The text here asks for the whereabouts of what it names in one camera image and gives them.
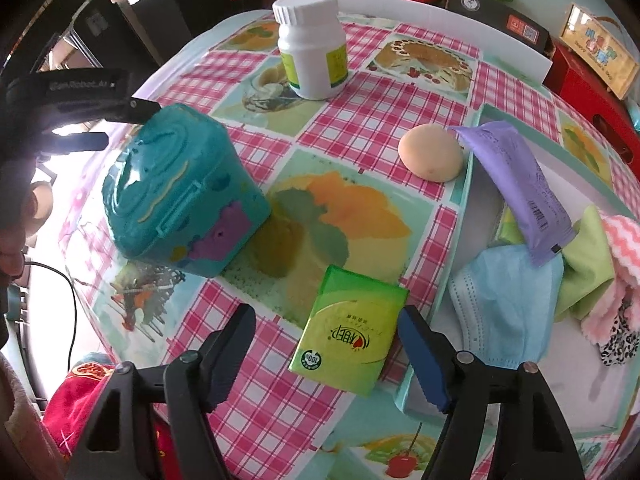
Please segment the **person's left hand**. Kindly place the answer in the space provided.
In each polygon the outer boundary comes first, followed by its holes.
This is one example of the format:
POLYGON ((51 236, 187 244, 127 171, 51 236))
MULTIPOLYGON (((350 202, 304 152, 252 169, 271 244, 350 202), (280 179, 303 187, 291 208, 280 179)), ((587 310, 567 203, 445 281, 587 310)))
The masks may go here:
POLYGON ((26 240, 35 235, 49 219, 53 209, 52 186, 38 181, 30 185, 23 200, 17 224, 1 230, 1 285, 19 278, 24 270, 22 253, 26 240))

